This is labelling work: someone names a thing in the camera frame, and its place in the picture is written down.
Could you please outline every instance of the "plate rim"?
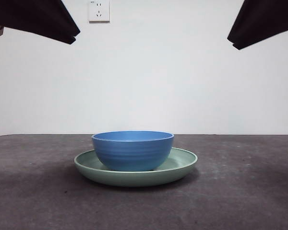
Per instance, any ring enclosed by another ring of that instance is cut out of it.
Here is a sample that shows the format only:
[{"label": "plate rim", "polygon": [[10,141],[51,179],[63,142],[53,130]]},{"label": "plate rim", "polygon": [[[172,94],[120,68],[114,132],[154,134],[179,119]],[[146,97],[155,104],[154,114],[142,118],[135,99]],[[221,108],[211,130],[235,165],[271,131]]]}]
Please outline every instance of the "plate rim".
[{"label": "plate rim", "polygon": [[197,160],[198,160],[198,157],[195,153],[191,152],[191,151],[188,151],[188,150],[184,150],[184,149],[180,149],[180,148],[175,148],[175,147],[172,147],[172,149],[177,149],[177,150],[182,150],[184,152],[187,152],[189,154],[191,154],[192,156],[195,157],[195,160],[192,161],[191,163],[183,166],[183,167],[176,167],[176,168],[172,168],[172,169],[162,169],[162,170],[155,170],[155,171],[110,171],[110,170],[103,170],[103,169],[95,169],[95,168],[91,168],[91,167],[87,167],[85,165],[82,165],[80,164],[77,159],[78,157],[80,157],[81,155],[85,154],[85,153],[88,153],[88,152],[92,152],[92,151],[95,151],[95,149],[92,149],[92,150],[89,150],[89,151],[85,151],[85,152],[82,152],[80,154],[78,154],[77,156],[74,157],[73,161],[75,163],[76,166],[79,166],[81,168],[85,168],[85,169],[89,169],[89,170],[92,170],[92,171],[97,171],[97,172],[103,172],[103,173],[122,173],[122,174],[149,174],[149,173],[160,173],[160,172],[168,172],[168,171],[174,171],[174,170],[180,170],[180,169],[184,169],[184,168],[187,168],[189,166],[192,166],[194,165]]}]

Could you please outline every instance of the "white wall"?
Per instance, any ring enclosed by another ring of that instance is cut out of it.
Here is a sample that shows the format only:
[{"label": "white wall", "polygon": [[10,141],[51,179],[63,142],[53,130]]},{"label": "white wall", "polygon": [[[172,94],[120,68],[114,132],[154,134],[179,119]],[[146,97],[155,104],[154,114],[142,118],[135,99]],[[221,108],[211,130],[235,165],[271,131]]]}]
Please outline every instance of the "white wall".
[{"label": "white wall", "polygon": [[288,134],[288,32],[236,50],[242,0],[112,0],[108,24],[87,22],[87,0],[64,2],[73,45],[0,37],[0,135]]}]

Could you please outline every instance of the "green plate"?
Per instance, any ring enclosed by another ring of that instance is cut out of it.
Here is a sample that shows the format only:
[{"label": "green plate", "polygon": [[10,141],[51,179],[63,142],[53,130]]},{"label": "green plate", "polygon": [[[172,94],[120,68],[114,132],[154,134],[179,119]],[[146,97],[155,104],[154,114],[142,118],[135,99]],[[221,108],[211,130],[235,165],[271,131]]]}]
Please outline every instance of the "green plate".
[{"label": "green plate", "polygon": [[109,170],[98,159],[94,150],[74,158],[76,168],[86,178],[108,185],[141,187],[166,184],[187,175],[197,161],[197,156],[187,150],[172,148],[167,160],[152,171],[121,172]]}]

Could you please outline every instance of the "bowl rim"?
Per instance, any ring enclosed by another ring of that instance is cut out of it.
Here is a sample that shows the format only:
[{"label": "bowl rim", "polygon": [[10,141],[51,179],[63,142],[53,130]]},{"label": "bowl rim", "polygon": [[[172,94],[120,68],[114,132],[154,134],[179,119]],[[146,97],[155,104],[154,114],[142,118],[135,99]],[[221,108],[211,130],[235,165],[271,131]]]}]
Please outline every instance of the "bowl rim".
[{"label": "bowl rim", "polygon": [[176,168],[172,168],[172,169],[161,169],[161,170],[155,170],[155,171],[112,171],[112,170],[91,168],[91,167],[85,166],[83,164],[80,164],[78,162],[78,158],[81,155],[89,153],[89,152],[92,152],[92,151],[95,151],[95,149],[92,149],[92,150],[89,150],[89,151],[82,152],[82,153],[78,154],[77,156],[75,156],[74,159],[73,159],[73,162],[74,162],[74,164],[76,166],[78,166],[80,168],[85,168],[85,169],[88,169],[88,170],[91,170],[91,171],[97,171],[97,172],[101,172],[101,173],[119,173],[119,174],[138,174],[138,173],[141,173],[141,174],[145,174],[145,173],[160,173],[160,172],[162,173],[162,172],[175,171],[175,170],[188,168],[188,167],[194,165],[197,162],[197,160],[198,160],[197,155],[195,153],[191,152],[191,151],[188,151],[186,149],[184,150],[184,149],[176,148],[176,147],[172,147],[172,149],[177,149],[177,150],[182,150],[184,152],[187,152],[188,154],[192,155],[195,159],[191,163],[189,163],[189,164],[187,164],[185,166],[176,167]]},{"label": "bowl rim", "polygon": [[[99,134],[106,134],[106,133],[118,133],[118,132],[154,132],[154,133],[165,133],[165,134],[170,134],[170,137],[167,138],[156,138],[156,139],[150,139],[150,140],[111,140],[111,139],[102,139],[102,138],[96,138],[96,135]],[[92,139],[95,140],[102,140],[102,141],[113,141],[113,142],[148,142],[148,141],[159,141],[159,140],[166,140],[166,139],[171,139],[174,138],[175,135],[172,133],[168,132],[163,132],[163,131],[152,131],[152,130],[120,130],[120,131],[109,131],[109,132],[103,132],[103,133],[96,133],[91,136]]]}]

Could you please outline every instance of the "gray floor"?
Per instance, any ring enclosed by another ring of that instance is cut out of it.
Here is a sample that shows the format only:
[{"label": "gray floor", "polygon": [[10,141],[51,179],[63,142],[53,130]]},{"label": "gray floor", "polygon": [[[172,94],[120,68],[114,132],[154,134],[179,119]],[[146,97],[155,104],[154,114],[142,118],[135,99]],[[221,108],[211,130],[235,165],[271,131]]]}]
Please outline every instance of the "gray floor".
[{"label": "gray floor", "polygon": [[288,136],[176,135],[195,152],[185,178],[101,185],[73,157],[90,135],[0,137],[0,230],[288,230]]}]

